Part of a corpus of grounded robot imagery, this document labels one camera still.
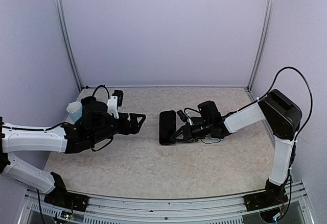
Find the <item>purple edged dark phone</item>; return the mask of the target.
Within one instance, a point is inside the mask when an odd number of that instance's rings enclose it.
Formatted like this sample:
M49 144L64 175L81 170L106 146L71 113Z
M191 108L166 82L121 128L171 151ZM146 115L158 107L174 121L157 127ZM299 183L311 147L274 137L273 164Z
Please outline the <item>purple edged dark phone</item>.
M194 117L194 116L191 117L191 122L190 122L191 125L196 125L199 123L203 123L203 119L201 117Z

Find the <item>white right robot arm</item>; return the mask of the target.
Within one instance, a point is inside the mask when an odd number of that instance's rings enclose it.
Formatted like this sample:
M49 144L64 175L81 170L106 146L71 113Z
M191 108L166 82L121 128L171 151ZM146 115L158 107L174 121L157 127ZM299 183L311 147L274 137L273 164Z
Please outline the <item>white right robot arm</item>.
M261 200L273 205L286 182L301 111L274 90L248 100L246 92L223 94L231 102L205 101L183 108L159 123L159 138L185 146L190 198L263 191Z

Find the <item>black phone case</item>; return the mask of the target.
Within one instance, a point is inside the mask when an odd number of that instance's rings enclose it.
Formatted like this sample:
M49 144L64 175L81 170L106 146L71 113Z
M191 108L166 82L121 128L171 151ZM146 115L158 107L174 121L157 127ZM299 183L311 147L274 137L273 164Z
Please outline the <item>black phone case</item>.
M176 142L171 140L176 133L176 112L174 110L162 111L159 114L159 144L173 145Z

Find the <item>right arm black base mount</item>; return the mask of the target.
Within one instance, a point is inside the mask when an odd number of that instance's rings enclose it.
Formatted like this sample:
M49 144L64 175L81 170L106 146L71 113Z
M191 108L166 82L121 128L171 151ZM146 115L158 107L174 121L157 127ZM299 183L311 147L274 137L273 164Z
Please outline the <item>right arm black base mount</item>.
M281 185L275 185L267 180L263 192L255 192L245 195L243 199L246 210L254 211L279 205L282 202L286 203L289 200L285 190L287 181L288 179L286 179Z

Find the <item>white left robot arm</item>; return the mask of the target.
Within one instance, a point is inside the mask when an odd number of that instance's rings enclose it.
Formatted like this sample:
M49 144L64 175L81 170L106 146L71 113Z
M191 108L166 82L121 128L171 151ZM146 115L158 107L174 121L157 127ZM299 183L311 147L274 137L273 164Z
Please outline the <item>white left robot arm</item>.
M80 118L75 124L62 122L50 128L24 128L1 122L1 175L32 186L50 195L59 205L66 206L72 196L66 190L62 177L19 159L15 152L98 152L98 143L106 141L111 144L116 134L135 135L145 120L144 114L119 113L118 118L109 114L97 115L95 118Z

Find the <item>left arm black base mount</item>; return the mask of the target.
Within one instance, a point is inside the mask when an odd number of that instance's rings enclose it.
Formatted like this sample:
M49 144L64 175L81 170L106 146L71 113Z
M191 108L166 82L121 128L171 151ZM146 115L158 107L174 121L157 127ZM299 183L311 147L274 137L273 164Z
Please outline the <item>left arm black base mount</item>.
M55 188L50 193L45 194L44 202L73 211L85 212L89 197L83 194L68 192L62 177L54 172L50 172L50 174L54 178Z

